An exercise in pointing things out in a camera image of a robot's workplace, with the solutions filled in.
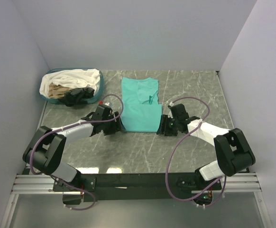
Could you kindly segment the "teal t shirt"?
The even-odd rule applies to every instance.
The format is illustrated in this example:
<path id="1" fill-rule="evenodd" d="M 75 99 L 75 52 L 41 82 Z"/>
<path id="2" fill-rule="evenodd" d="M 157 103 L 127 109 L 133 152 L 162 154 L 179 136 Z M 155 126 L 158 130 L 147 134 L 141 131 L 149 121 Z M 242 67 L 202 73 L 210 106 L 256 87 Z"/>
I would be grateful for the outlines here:
<path id="1" fill-rule="evenodd" d="M 155 133 L 162 115 L 162 105 L 158 102 L 159 81 L 124 77 L 121 89 L 124 104 L 121 120 L 126 131 Z"/>

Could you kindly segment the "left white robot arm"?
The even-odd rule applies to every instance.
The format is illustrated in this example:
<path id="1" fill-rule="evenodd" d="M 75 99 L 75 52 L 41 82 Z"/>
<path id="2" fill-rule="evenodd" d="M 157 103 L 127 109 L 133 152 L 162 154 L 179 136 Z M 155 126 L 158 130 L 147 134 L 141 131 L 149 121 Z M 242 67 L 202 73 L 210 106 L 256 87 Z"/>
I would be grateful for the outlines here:
<path id="1" fill-rule="evenodd" d="M 125 127 L 120 114 L 113 112 L 111 107 L 100 104 L 94 112 L 79 121 L 59 128 L 41 126 L 36 131 L 26 148 L 22 159 L 46 175 L 64 180 L 64 185 L 71 191 L 79 189 L 80 172 L 61 161 L 64 147 L 81 138 L 92 137 L 100 132 L 104 135 L 124 132 Z"/>

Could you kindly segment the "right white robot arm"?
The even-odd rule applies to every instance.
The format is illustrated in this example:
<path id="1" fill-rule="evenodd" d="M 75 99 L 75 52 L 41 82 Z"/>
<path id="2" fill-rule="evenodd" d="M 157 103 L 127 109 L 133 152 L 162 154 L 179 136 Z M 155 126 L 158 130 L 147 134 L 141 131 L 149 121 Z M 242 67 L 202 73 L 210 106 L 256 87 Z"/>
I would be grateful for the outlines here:
<path id="1" fill-rule="evenodd" d="M 199 138 L 215 148 L 216 160 L 197 170 L 195 186 L 206 189 L 211 180 L 231 177 L 256 162 L 252 149 L 241 129 L 220 128 L 196 116 L 189 116 L 183 104 L 169 107 L 168 115 L 161 115 L 158 135 L 177 136 L 179 132 Z"/>

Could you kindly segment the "teal laundry basket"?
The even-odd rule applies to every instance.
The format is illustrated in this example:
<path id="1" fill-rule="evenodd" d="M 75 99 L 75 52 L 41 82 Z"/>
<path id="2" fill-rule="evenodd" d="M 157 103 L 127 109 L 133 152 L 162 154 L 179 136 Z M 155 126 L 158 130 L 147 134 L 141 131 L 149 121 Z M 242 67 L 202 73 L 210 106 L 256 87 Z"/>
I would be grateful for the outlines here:
<path id="1" fill-rule="evenodd" d="M 46 74 L 54 73 L 54 72 L 59 72 L 59 71 L 62 71 L 62 70 L 73 70 L 73 69 L 76 69 L 76 68 L 56 68 L 56 69 L 48 71 Z M 104 79 L 103 79 L 103 74 L 102 74 L 101 71 L 100 71 L 100 75 L 101 75 L 101 80 L 100 80 L 100 88 L 99 88 L 98 92 L 94 93 L 93 98 L 82 100 L 82 102 L 80 104 L 93 104 L 93 103 L 95 103 L 100 98 L 100 96 L 102 95 L 103 90 L 104 90 Z M 48 102 L 50 102 L 52 104 L 62 105 L 62 103 L 59 102 L 58 99 L 50 99 L 50 98 L 46 98 L 46 97 L 44 97 L 42 95 L 41 95 L 41 97 L 44 100 L 46 100 L 46 101 L 48 101 Z"/>

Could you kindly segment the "black t shirt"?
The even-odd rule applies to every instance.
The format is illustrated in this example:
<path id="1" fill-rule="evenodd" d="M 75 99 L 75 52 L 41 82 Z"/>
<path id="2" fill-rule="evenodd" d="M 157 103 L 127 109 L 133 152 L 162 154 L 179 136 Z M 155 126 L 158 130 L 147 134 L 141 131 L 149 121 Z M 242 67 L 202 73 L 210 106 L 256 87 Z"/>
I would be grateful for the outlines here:
<path id="1" fill-rule="evenodd" d="M 74 88 L 65 92 L 64 96 L 59 98 L 58 101 L 68 107 L 72 107 L 80 104 L 82 100 L 93 98 L 94 91 L 91 87 Z"/>

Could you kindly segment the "white t shirt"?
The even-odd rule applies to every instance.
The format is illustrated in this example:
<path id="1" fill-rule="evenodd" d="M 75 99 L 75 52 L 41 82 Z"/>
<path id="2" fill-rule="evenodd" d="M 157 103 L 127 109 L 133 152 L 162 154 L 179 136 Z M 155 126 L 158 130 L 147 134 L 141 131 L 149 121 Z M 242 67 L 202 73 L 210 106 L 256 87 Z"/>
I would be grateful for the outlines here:
<path id="1" fill-rule="evenodd" d="M 49 73 L 43 76 L 39 93 L 48 97 L 48 89 L 51 83 L 69 88 L 91 87 L 97 93 L 100 88 L 101 75 L 97 69 L 73 69 Z"/>

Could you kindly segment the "tan t shirt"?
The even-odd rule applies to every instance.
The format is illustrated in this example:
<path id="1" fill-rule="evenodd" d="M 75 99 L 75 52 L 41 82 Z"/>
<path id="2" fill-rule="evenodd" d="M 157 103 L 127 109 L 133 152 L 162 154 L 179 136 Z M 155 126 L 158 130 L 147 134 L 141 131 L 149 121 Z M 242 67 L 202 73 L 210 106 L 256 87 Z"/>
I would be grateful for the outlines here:
<path id="1" fill-rule="evenodd" d="M 63 98 L 65 93 L 70 90 L 71 88 L 69 87 L 64 87 L 61 85 L 55 85 L 51 83 L 48 89 L 48 97 L 51 99 L 60 99 L 60 98 Z"/>

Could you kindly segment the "black base beam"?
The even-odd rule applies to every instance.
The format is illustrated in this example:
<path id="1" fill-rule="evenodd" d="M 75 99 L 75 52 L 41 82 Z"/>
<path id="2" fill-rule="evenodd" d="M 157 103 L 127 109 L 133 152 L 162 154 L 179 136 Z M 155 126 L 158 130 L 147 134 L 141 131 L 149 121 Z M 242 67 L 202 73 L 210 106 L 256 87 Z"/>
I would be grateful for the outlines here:
<path id="1" fill-rule="evenodd" d="M 181 199 L 192 197 L 193 191 L 202 191 L 210 183 L 194 172 L 168 174 L 171 192 Z M 97 201 L 171 198 L 166 188 L 164 173 L 82 174 L 74 186 L 89 191 Z"/>

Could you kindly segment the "aluminium frame rail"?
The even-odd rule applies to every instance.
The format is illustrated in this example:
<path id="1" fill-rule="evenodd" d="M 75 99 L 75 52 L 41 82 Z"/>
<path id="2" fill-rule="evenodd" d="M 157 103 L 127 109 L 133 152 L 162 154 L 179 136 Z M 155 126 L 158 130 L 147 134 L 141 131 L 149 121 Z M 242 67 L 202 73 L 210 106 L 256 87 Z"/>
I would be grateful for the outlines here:
<path id="1" fill-rule="evenodd" d="M 54 181 L 44 174 L 17 175 L 12 186 L 0 228 L 9 228 L 20 195 L 49 194 L 52 192 Z"/>

